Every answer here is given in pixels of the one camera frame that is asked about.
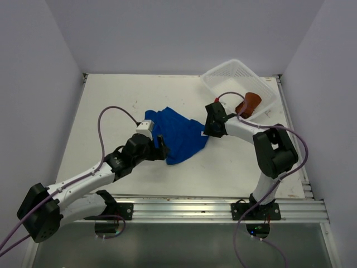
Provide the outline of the blue towel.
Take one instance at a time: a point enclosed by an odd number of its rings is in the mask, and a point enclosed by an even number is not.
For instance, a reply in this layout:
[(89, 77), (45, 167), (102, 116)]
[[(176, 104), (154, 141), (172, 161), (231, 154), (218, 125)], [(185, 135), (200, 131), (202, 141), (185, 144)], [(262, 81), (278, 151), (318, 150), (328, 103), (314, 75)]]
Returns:
[(157, 112), (147, 110), (144, 118), (154, 123), (153, 136), (162, 136), (169, 149), (167, 165), (186, 161), (203, 150), (208, 142), (204, 125), (194, 119), (187, 119), (170, 107)]

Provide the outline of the brown orange towel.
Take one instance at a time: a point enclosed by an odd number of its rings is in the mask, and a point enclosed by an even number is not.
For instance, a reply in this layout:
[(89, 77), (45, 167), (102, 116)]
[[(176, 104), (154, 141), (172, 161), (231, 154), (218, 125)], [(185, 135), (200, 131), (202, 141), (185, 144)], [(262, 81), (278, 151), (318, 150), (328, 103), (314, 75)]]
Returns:
[(235, 112), (244, 119), (247, 119), (253, 114), (261, 102), (262, 99), (259, 95), (253, 92), (247, 92), (245, 94), (245, 100), (236, 106)]

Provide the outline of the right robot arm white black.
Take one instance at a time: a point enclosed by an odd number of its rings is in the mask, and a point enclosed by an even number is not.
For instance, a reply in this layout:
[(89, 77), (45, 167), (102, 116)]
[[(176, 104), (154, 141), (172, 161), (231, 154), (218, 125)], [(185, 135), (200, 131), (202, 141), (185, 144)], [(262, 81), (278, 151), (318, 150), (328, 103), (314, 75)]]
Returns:
[(205, 109), (205, 135), (217, 138), (233, 136), (254, 146), (261, 174), (252, 192), (253, 202), (248, 206), (248, 212), (255, 219), (263, 218), (268, 213), (267, 204), (275, 200), (276, 184), (298, 162), (288, 128), (281, 124), (258, 125), (237, 114), (227, 114), (220, 102), (208, 104)]

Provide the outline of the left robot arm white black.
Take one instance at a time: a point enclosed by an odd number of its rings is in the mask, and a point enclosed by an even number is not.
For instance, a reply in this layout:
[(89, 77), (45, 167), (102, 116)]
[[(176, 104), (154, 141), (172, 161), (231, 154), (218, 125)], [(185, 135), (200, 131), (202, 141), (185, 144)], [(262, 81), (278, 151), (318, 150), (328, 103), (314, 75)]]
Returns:
[(136, 133), (79, 176), (47, 187), (41, 183), (32, 186), (17, 217), (36, 243), (80, 219), (123, 221), (117, 202), (102, 187), (129, 175), (143, 161), (165, 160), (168, 153), (161, 135), (149, 138)]

